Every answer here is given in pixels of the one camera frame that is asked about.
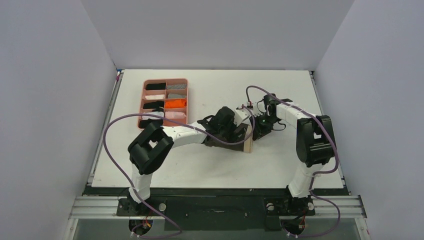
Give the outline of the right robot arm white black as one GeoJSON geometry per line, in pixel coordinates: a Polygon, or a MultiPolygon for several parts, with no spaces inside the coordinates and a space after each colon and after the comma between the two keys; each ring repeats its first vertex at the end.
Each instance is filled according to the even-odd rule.
{"type": "Polygon", "coordinates": [[[275,124],[296,129],[295,150],[300,163],[286,187],[288,196],[282,199],[283,209],[294,214],[302,207],[302,201],[309,199],[315,177],[335,157],[332,120],[328,115],[302,110],[289,99],[277,100],[273,94],[250,106],[255,119],[254,140],[274,131],[275,124]]]}

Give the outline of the olive underwear beige waistband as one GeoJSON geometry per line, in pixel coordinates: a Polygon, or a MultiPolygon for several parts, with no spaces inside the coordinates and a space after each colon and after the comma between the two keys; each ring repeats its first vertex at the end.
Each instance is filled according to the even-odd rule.
{"type": "Polygon", "coordinates": [[[251,125],[248,128],[248,132],[245,139],[239,142],[225,142],[223,139],[223,131],[224,130],[221,130],[220,132],[212,134],[214,137],[218,138],[220,141],[217,141],[215,139],[212,139],[210,136],[207,136],[203,144],[208,147],[217,147],[217,148],[223,148],[223,149],[228,149],[228,150],[238,151],[238,152],[245,152],[245,153],[252,152],[253,129],[251,125]]]}

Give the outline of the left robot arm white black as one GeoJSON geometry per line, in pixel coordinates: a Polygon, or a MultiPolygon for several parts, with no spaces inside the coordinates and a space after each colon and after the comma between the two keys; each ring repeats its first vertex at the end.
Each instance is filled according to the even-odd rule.
{"type": "Polygon", "coordinates": [[[246,106],[235,110],[224,106],[216,114],[191,124],[150,123],[127,149],[132,163],[129,208],[136,215],[149,210],[153,173],[162,166],[171,149],[191,144],[220,148],[243,146],[253,139],[256,123],[255,115],[246,106]]]}

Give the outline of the pink divided organizer tray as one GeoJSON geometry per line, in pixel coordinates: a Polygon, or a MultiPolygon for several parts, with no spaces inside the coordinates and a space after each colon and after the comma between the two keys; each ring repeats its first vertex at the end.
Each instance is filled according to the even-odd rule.
{"type": "Polygon", "coordinates": [[[173,127],[176,126],[177,122],[178,123],[183,123],[183,124],[187,124],[188,123],[188,103],[189,103],[189,89],[188,89],[188,80],[185,78],[162,78],[162,79],[148,79],[143,83],[143,88],[142,88],[142,92],[141,92],[141,99],[140,99],[140,107],[139,107],[139,112],[140,113],[148,113],[148,112],[153,112],[152,109],[142,109],[143,104],[145,103],[150,103],[150,102],[155,102],[155,101],[165,101],[166,100],[174,100],[174,99],[168,99],[167,96],[168,94],[182,94],[182,95],[186,95],[186,101],[187,101],[187,105],[185,108],[164,108],[164,117],[165,117],[165,112],[168,111],[176,111],[176,112],[184,112],[186,113],[186,118],[182,118],[182,119],[175,119],[175,118],[166,118],[166,120],[163,120],[163,125],[164,126],[169,126],[169,127],[173,127]],[[168,89],[164,89],[164,90],[145,90],[145,87],[147,84],[152,84],[152,83],[166,83],[166,88],[167,85],[173,85],[173,84],[187,84],[187,88],[185,89],[175,89],[175,90],[168,90],[168,89]],[[165,99],[161,99],[161,100],[146,100],[144,98],[144,96],[146,95],[161,95],[164,94],[165,95],[165,99]]]}

